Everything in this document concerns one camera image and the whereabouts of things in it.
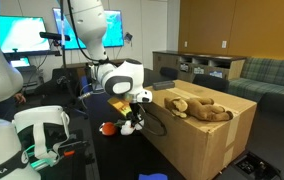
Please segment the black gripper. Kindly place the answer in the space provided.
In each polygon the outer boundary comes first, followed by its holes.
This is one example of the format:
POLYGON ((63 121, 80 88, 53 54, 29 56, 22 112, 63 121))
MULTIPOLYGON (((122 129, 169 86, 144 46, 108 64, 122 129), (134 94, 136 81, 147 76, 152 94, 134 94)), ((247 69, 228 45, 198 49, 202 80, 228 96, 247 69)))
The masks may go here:
POLYGON ((128 118, 133 125, 136 125, 143 120, 142 115, 140 114, 141 107, 138 103, 130 103, 130 108, 131 112, 129 113, 128 118))

